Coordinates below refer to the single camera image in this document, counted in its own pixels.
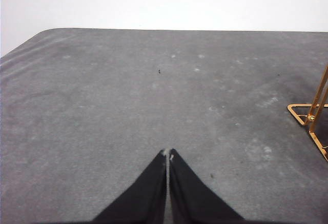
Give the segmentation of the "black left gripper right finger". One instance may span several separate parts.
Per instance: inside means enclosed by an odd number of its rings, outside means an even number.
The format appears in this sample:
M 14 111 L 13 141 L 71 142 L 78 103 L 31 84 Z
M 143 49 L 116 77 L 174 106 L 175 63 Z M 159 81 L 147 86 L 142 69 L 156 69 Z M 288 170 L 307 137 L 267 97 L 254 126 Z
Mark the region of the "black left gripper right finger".
M 169 175 L 174 223 L 242 223 L 245 221 L 201 181 L 175 149 L 170 151 Z

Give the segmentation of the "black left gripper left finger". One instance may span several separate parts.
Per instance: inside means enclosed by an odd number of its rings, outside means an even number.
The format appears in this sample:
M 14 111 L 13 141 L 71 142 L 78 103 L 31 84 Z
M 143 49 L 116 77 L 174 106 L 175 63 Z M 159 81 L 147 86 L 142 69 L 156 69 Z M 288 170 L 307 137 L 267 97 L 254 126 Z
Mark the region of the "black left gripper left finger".
M 167 150 L 161 150 L 136 181 L 100 212 L 96 223 L 163 223 L 167 197 Z

